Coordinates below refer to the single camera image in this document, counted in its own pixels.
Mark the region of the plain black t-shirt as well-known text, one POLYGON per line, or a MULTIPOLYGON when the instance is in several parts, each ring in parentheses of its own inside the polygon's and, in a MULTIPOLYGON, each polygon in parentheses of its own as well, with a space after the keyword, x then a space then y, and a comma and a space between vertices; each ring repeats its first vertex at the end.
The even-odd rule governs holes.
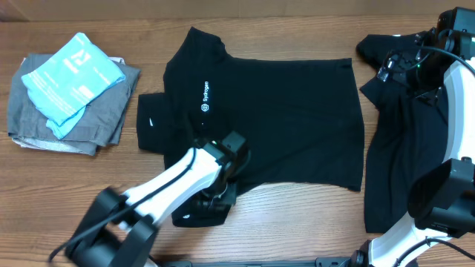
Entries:
POLYGON ((361 92, 379 111, 366 160, 364 222, 368 233, 382 234, 406 212, 410 187, 438 167, 448 140, 448 98, 437 105, 411 99, 398 82, 371 79, 361 92))

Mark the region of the black polo shirt with logo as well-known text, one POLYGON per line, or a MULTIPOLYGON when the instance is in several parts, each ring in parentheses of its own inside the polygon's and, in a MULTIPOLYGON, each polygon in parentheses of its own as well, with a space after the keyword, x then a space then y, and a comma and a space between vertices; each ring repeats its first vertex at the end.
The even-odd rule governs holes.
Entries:
POLYGON ((218 36, 191 28, 163 81, 163 92, 139 96, 137 138, 166 167, 195 139, 235 131, 250 151, 231 180, 237 196, 276 182, 360 191, 364 122, 350 59, 239 59, 218 36))

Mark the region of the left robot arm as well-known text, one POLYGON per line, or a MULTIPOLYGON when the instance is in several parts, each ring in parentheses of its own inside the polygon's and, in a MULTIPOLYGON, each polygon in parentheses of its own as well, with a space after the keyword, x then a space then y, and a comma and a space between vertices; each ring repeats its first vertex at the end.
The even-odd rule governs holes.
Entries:
POLYGON ((76 266, 153 266, 150 251, 163 221, 180 209, 191 224, 235 204, 231 180, 248 163, 246 139, 235 131, 222 140, 198 139, 173 166, 118 194, 101 191, 61 249, 76 266))

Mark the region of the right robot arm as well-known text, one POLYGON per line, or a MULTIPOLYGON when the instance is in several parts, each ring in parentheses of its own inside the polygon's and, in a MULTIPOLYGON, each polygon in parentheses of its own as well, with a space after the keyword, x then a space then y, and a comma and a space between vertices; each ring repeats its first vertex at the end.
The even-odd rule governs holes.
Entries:
POLYGON ((356 50, 376 69, 361 88, 379 111, 364 195, 375 238, 345 263, 414 266, 474 232, 474 11, 447 10, 412 35, 369 35, 356 50))

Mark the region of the folded light blue garment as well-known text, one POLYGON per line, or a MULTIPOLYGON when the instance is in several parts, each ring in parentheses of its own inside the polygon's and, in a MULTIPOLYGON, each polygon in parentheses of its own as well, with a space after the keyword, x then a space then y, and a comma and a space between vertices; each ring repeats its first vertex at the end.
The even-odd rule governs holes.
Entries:
POLYGON ((44 64, 21 80, 46 127, 63 139, 84 115, 86 106, 123 82, 125 74, 84 33, 77 33, 44 64))

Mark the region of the brown cardboard barrier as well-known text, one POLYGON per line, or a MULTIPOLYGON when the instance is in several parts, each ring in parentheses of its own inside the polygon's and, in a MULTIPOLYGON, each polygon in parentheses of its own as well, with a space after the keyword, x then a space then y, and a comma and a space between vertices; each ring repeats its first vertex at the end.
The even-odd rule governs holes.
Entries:
POLYGON ((474 0, 1 0, 5 22, 432 15, 474 0))

